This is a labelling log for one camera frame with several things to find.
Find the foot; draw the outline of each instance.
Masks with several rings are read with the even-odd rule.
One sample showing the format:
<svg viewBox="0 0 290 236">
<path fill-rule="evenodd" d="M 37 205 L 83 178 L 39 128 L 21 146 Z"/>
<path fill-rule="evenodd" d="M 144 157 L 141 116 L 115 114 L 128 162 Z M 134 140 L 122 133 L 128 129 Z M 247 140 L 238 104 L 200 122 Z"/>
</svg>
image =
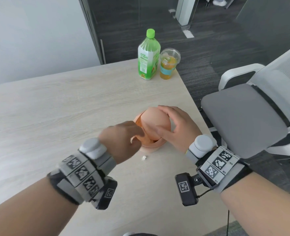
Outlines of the foot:
<svg viewBox="0 0 290 236">
<path fill-rule="evenodd" d="M 224 6 L 227 4 L 227 2 L 226 2 L 226 0 L 223 0 L 223 1 L 216 1 L 216 0 L 213 0 L 213 4 L 214 4 L 215 6 L 224 7 Z"/>
</svg>

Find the clear plastic cup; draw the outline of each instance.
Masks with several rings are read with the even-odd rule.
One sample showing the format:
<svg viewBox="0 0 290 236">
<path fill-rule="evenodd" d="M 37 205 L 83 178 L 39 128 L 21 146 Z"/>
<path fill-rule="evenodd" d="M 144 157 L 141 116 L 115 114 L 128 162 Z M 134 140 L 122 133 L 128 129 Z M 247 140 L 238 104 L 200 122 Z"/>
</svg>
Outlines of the clear plastic cup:
<svg viewBox="0 0 290 236">
<path fill-rule="evenodd" d="M 172 71 L 181 60 L 179 51 L 173 48 L 167 48 L 160 54 L 160 77 L 162 79 L 170 79 Z"/>
</svg>

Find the gray seat cushion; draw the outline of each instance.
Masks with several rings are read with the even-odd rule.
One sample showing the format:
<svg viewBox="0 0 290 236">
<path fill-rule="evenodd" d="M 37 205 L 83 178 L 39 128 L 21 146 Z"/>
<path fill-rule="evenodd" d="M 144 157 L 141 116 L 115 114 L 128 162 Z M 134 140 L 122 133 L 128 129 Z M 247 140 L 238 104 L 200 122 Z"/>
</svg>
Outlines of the gray seat cushion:
<svg viewBox="0 0 290 236">
<path fill-rule="evenodd" d="M 229 148 L 249 158 L 283 139 L 287 127 L 248 84 L 206 95 L 202 108 Z"/>
</svg>

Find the person's left hand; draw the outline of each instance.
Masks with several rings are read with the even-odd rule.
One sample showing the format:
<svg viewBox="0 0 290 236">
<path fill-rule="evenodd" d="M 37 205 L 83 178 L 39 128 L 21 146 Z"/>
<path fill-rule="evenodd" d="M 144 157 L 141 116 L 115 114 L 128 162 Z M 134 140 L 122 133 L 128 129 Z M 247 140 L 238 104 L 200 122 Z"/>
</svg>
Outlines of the person's left hand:
<svg viewBox="0 0 290 236">
<path fill-rule="evenodd" d="M 100 135 L 100 142 L 107 147 L 109 154 L 113 156 L 117 164 L 120 164 L 131 158 L 141 147 L 141 142 L 137 138 L 131 138 L 139 135 L 144 136 L 144 131 L 133 121 L 110 126 L 104 129 Z"/>
</svg>

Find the mesh backrest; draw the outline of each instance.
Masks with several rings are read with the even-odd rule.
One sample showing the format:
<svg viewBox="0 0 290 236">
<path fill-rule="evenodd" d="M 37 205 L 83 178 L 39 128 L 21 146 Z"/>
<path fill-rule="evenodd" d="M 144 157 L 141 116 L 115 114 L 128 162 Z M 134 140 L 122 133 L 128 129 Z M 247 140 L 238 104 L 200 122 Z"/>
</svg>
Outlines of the mesh backrest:
<svg viewBox="0 0 290 236">
<path fill-rule="evenodd" d="M 250 82 L 264 91 L 290 121 L 290 50 L 258 71 Z"/>
</svg>

